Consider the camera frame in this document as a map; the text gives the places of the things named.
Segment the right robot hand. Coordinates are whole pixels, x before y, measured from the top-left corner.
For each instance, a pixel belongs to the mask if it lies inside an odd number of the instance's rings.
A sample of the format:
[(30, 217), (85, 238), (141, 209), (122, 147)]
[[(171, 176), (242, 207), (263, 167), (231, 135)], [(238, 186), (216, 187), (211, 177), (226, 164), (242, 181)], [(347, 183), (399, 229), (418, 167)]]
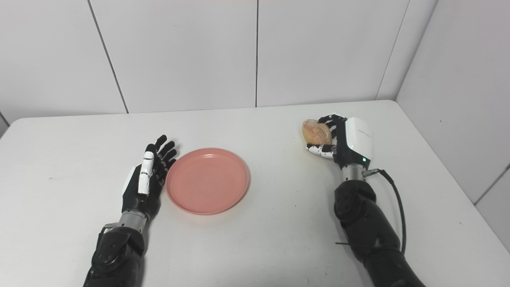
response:
[(332, 113), (302, 125), (306, 150), (333, 160), (341, 169), (351, 165), (369, 169), (373, 138), (369, 125), (360, 118)]

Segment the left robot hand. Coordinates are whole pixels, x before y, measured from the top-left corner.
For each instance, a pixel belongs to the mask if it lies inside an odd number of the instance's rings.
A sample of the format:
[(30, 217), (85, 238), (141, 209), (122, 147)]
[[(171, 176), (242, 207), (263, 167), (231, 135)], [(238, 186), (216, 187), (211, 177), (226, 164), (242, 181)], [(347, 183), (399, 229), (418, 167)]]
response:
[(150, 143), (142, 163), (133, 168), (127, 177), (123, 194), (122, 211), (138, 211), (151, 221), (160, 208), (160, 196), (168, 171), (176, 162), (175, 142), (166, 135)]

